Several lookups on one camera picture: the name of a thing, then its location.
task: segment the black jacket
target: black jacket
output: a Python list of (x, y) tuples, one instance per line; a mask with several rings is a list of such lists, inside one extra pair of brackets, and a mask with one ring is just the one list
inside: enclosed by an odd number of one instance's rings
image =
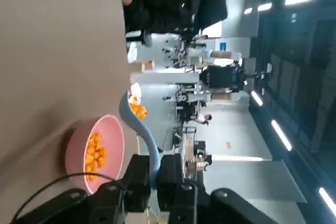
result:
[(124, 8), (126, 31), (198, 34), (227, 18), (225, 0), (133, 0)]

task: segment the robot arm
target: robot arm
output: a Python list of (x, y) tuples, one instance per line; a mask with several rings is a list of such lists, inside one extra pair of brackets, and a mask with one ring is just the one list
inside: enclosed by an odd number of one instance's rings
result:
[[(129, 212), (144, 212), (151, 194), (149, 157), (133, 155), (121, 183), (105, 183), (93, 195), (70, 189), (14, 223), (29, 224), (122, 224)], [(157, 180), (157, 199), (161, 211), (169, 211), (168, 224), (241, 223), (276, 224), (264, 213), (229, 189), (207, 194), (204, 186), (184, 181), (179, 154), (165, 155)]]

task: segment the pink bowl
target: pink bowl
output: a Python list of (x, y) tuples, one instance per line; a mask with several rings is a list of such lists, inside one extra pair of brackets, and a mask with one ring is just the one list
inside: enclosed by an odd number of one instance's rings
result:
[[(124, 135), (118, 119), (113, 115), (105, 115), (93, 119), (79, 126), (72, 135), (65, 154), (65, 167), (67, 173), (81, 173), (85, 171), (85, 155), (89, 137), (93, 132), (102, 136), (103, 147), (108, 150), (106, 166), (98, 168), (98, 173), (118, 179), (124, 158)], [(89, 181), (86, 176), (72, 178), (73, 183), (93, 194), (99, 186), (108, 182), (107, 179), (98, 178)]]

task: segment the beige table surface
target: beige table surface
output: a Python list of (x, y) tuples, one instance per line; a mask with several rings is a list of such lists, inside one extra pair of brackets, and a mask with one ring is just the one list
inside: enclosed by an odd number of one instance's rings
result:
[[(0, 0), (0, 222), (65, 174), (68, 129), (130, 85), (120, 0)], [(124, 126), (122, 174), (136, 152)], [(59, 184), (28, 209), (68, 188)]]

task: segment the blue curved object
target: blue curved object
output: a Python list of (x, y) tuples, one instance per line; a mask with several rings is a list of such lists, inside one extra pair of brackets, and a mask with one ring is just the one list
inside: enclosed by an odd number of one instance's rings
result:
[(147, 129), (147, 127), (139, 120), (139, 118), (131, 110), (130, 104), (128, 102), (129, 93), (126, 92), (119, 104), (119, 113), (121, 118), (125, 123), (135, 130), (135, 132), (141, 136), (149, 151), (150, 163), (149, 163), (149, 183), (152, 189), (156, 189), (156, 178), (160, 170), (161, 159), (159, 151), (157, 149), (156, 142), (152, 133)]

